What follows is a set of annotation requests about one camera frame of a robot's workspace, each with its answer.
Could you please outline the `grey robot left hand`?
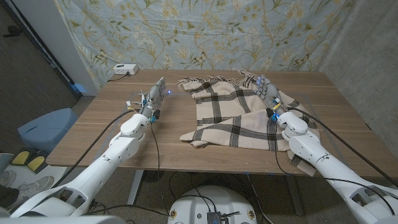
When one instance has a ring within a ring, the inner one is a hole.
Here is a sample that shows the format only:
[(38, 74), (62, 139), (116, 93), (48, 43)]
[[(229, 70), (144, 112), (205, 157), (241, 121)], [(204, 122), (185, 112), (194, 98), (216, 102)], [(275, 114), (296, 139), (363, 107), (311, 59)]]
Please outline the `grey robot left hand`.
[(161, 107), (166, 96), (165, 78), (160, 78), (151, 89), (144, 95), (140, 114), (150, 118), (155, 110)]

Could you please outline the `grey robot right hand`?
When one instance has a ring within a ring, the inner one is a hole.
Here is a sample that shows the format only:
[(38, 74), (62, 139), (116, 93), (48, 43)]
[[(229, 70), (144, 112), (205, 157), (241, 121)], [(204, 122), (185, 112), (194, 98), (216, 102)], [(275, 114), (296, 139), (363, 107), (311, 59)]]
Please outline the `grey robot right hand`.
[(257, 79), (254, 92), (265, 102), (267, 108), (273, 112), (275, 117), (278, 118), (283, 113), (288, 112), (277, 87), (264, 75)]

